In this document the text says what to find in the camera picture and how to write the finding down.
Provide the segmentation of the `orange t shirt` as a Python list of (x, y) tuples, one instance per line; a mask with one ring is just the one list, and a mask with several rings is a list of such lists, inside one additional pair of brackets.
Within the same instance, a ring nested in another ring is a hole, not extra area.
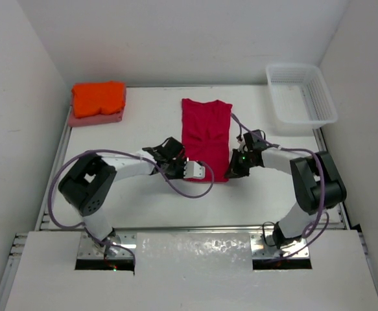
[(126, 84), (118, 81), (75, 84), (71, 89), (73, 113), (78, 119), (113, 115), (126, 106)]

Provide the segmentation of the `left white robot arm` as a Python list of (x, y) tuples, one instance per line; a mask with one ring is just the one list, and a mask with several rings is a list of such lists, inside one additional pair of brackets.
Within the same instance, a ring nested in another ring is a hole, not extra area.
[(115, 151), (101, 155), (90, 152), (80, 157), (60, 180), (58, 190), (76, 209), (82, 225), (103, 245), (114, 229), (102, 210), (115, 182), (136, 176), (163, 173), (168, 179), (183, 179), (189, 160), (182, 143), (169, 137), (161, 145), (145, 147), (133, 154)]

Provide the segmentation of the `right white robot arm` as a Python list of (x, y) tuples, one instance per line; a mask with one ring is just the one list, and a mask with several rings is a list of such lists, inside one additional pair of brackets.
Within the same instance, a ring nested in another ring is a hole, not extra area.
[(300, 240), (317, 225), (324, 210), (347, 198), (347, 190), (337, 166), (327, 151), (301, 155), (305, 150), (271, 146), (261, 130), (245, 133), (239, 148), (232, 150), (224, 177), (243, 178), (254, 167), (272, 168), (292, 177), (295, 204), (274, 224), (273, 246), (278, 249)]

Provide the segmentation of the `magenta t shirt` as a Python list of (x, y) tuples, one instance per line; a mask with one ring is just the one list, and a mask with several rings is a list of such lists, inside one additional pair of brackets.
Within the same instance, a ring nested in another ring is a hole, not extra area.
[(221, 100), (196, 102), (182, 99), (182, 144), (190, 160), (208, 164), (203, 182), (215, 178), (225, 183), (230, 163), (230, 122), (232, 105)]

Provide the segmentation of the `salmon pink t shirt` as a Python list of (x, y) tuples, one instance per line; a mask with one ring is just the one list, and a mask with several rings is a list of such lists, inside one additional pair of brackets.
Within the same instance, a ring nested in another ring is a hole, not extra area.
[(114, 113), (111, 115), (94, 115), (91, 117), (76, 118), (73, 111), (71, 111), (68, 117), (68, 126), (75, 127), (84, 127), (84, 126), (96, 126), (101, 124), (110, 124), (115, 122), (121, 122), (123, 119), (124, 111)]

